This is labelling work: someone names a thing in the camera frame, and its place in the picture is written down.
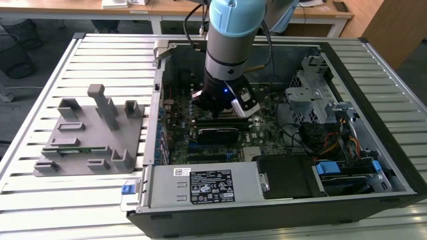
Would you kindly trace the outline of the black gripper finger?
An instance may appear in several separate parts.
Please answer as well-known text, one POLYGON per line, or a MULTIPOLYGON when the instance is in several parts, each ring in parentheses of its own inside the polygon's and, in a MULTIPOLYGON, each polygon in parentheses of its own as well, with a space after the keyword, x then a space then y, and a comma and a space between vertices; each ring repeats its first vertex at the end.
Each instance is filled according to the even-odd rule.
POLYGON ((211 113, 212 118, 219 117, 222 108, 217 99, 203 90, 191 93, 191 103, 196 105, 203 111, 211 113))

